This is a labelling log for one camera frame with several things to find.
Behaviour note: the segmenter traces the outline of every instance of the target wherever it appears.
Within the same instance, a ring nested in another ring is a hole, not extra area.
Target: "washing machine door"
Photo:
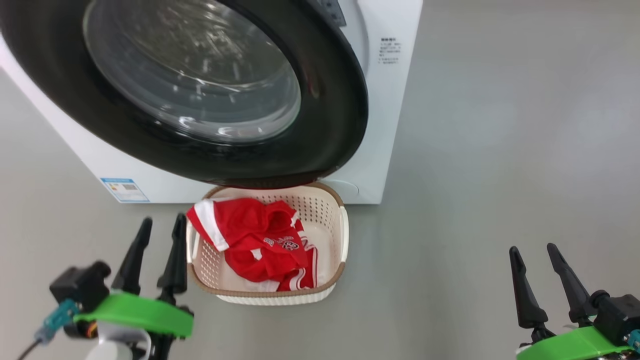
[[[2,0],[0,21],[62,110],[180,176],[309,183],[365,133],[362,70],[317,0]]]

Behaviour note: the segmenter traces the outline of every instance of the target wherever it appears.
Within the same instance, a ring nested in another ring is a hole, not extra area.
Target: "floor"
[[[324,301],[227,304],[191,284],[194,336],[172,359],[512,359],[508,249],[548,326],[569,320],[545,245],[589,291],[637,293],[640,4],[432,0],[422,22],[383,204],[350,206],[346,271]],[[54,307],[70,265],[116,268],[154,219],[143,295],[156,296],[183,205],[114,201],[0,73],[0,348],[8,358]],[[30,360],[82,359],[58,336]]]

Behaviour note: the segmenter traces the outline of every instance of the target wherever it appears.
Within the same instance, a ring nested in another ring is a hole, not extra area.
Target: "green mount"
[[[633,349],[613,345],[596,328],[589,326],[539,341],[519,353],[516,358],[518,360],[588,360],[622,351],[633,351]]]
[[[94,312],[74,317],[75,322],[80,320],[110,322],[176,338],[188,338],[193,330],[193,315],[165,302],[129,293],[109,295]]]

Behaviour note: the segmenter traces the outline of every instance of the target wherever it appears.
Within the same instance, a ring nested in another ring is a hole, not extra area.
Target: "white plastic basket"
[[[215,188],[205,199],[251,197],[265,204],[283,200],[300,214],[309,241],[318,249],[318,285],[314,289],[261,292],[251,291],[224,255],[200,239],[191,223],[187,225],[187,262],[193,280],[203,290],[220,299],[246,305],[298,305],[326,298],[338,281],[349,249],[349,218],[338,194],[323,184],[280,190]]]

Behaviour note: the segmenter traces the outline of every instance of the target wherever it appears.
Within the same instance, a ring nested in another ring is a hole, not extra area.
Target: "white washing machine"
[[[5,0],[1,65],[120,202],[378,204],[422,0]]]

